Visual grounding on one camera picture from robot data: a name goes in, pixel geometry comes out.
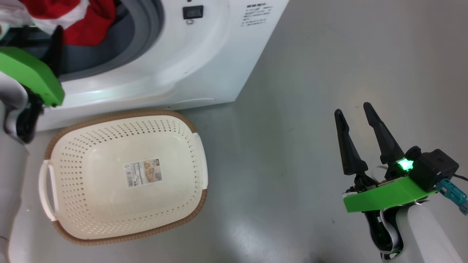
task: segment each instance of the white handle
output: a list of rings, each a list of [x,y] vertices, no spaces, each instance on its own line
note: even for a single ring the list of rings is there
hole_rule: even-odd
[[[50,171],[52,183],[52,196],[54,199],[55,210],[51,207],[49,197],[47,196],[47,170]],[[58,199],[55,186],[54,167],[51,165],[50,160],[45,160],[42,163],[41,170],[39,171],[39,198],[41,199],[42,208],[45,214],[51,221],[57,221],[57,212],[59,210]]]
[[[198,149],[198,156],[200,157],[200,166],[201,166],[201,177],[203,182],[203,189],[208,188],[208,166],[206,164],[206,156],[205,156],[205,149],[203,148],[202,139],[198,133],[194,133],[195,135],[195,142],[197,144]]]

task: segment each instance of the white plastic basket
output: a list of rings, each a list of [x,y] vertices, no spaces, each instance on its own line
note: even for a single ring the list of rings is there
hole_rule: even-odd
[[[62,236],[82,245],[135,239],[186,223],[203,206],[207,186],[202,141],[172,111],[67,128],[52,140],[39,174],[46,215]]]

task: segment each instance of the red cloth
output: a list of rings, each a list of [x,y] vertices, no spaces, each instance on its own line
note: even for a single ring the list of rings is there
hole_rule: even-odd
[[[21,0],[33,18],[58,19],[72,11],[81,0]],[[64,30],[64,43],[93,46],[101,43],[116,17],[114,0],[89,0],[83,19]]]

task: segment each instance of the gray floor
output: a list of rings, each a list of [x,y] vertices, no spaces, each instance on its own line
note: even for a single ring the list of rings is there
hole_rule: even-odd
[[[441,148],[466,174],[468,37],[454,25],[468,24],[467,8],[440,5],[291,0],[237,101],[183,111],[205,146],[208,199],[189,224],[156,236],[99,247],[64,241],[36,190],[56,131],[39,134],[29,146],[12,262],[379,262],[364,216],[347,214],[342,202],[353,179],[341,169],[333,111],[344,111],[369,173],[380,162],[365,101],[404,150]],[[441,195],[430,200],[468,262],[466,217]]]

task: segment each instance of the white washing machine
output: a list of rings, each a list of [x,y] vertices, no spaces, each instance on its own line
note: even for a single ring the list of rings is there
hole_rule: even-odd
[[[63,105],[37,130],[103,113],[236,99],[288,0],[120,0],[97,47],[64,47]]]

